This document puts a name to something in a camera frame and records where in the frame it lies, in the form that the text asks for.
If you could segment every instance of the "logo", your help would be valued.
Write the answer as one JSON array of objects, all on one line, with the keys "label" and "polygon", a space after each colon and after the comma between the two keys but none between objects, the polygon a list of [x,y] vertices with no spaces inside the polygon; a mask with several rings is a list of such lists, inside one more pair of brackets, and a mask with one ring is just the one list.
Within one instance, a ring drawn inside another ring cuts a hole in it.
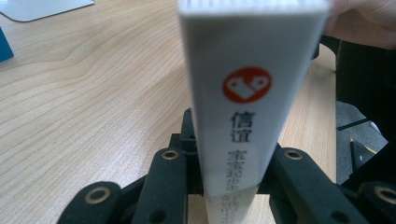
[{"label": "logo", "polygon": [[247,67],[227,76],[223,83],[224,95],[233,102],[245,104],[260,100],[270,89],[270,74],[258,67]]}]

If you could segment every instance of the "hand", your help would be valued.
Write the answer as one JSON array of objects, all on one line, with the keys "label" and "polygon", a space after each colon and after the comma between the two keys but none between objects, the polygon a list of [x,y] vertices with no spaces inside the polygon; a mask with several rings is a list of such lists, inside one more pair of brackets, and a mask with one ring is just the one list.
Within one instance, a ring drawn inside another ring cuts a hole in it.
[{"label": "hand", "polygon": [[396,0],[332,0],[324,34],[348,42],[396,49]]}]

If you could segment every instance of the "rectangular white package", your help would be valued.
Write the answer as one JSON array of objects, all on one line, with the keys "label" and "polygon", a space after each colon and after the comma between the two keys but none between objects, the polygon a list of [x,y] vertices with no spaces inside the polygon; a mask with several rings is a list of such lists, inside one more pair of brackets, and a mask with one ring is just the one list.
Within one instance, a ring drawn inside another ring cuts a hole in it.
[{"label": "rectangular white package", "polygon": [[210,223],[242,223],[329,11],[326,0],[179,0]]}]

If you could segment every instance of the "gray floor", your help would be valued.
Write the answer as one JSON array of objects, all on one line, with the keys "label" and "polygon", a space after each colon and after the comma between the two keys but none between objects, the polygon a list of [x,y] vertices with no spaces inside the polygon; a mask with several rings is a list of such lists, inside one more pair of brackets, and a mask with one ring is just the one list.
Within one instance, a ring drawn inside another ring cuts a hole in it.
[{"label": "gray floor", "polygon": [[[353,106],[341,102],[336,103],[336,127],[365,119],[359,110]],[[337,184],[342,184],[352,173],[350,138],[378,151],[386,143],[382,135],[376,131],[370,122],[337,131]]]}]

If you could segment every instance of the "person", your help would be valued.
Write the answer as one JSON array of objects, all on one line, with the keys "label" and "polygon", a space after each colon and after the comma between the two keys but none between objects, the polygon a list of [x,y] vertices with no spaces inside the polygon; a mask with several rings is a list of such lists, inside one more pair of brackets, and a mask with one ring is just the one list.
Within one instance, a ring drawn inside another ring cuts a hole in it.
[{"label": "person", "polygon": [[396,0],[332,0],[324,33],[340,39],[337,101],[396,141]]},{"label": "person", "polygon": [[396,49],[395,0],[332,0],[324,32],[341,40]]}]

